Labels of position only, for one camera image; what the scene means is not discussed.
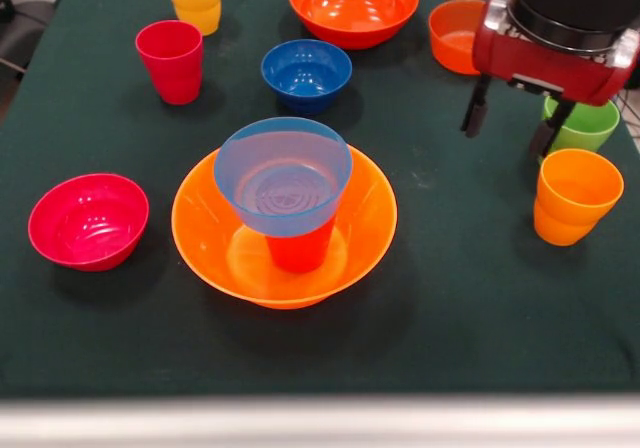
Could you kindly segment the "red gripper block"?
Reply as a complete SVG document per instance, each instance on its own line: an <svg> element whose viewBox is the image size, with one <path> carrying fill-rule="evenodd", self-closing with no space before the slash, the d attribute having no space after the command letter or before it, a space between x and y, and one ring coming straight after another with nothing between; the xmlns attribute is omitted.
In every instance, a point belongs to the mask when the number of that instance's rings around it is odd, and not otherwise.
<svg viewBox="0 0 640 448"><path fill-rule="evenodd" d="M567 99L556 100L555 110L539 123L530 141L529 154L544 158L576 102L601 106L623 87L636 65L636 32L625 31L604 54L578 55L481 26L475 34L472 59L484 74L476 82L461 125L467 138L476 137L482 128L492 77L529 83Z"/></svg>

